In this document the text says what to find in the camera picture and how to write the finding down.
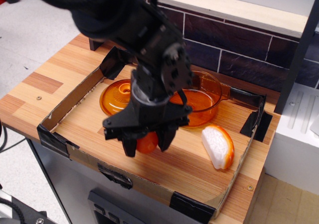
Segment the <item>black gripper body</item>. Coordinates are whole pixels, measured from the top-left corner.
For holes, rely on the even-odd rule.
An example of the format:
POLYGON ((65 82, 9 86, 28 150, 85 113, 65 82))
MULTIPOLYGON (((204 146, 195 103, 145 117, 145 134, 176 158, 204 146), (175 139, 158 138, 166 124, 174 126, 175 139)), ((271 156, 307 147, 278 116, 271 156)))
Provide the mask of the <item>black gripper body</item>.
POLYGON ((169 97, 152 101, 138 86, 131 84, 131 99, 127 107, 103 121, 105 139, 138 139, 148 132, 173 132, 187 125, 192 108, 183 91, 182 104, 171 103, 169 97))

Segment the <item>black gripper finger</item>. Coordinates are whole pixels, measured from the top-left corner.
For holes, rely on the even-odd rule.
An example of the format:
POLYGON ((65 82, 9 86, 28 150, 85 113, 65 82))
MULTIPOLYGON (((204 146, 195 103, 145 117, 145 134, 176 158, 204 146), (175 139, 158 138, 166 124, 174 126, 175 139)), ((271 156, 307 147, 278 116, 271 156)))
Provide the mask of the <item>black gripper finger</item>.
POLYGON ((124 132, 122 136, 122 145, 126 156, 135 157, 137 148, 136 134, 131 132, 124 132))
POLYGON ((175 138, 178 127, 176 125, 162 125, 156 130, 161 152, 166 151, 175 138))

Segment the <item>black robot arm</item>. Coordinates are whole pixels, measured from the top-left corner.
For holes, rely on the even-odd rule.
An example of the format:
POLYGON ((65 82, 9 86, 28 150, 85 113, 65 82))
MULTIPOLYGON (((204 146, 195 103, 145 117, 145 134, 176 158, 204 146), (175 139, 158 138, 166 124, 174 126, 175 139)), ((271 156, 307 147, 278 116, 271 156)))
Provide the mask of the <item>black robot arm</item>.
POLYGON ((193 73, 182 33, 159 10, 158 0, 43 0, 69 10, 79 31, 97 42, 111 40, 138 62, 127 107, 103 121, 106 139, 122 142, 133 157, 138 140, 154 132, 161 151, 187 125, 192 109, 183 90, 193 73))

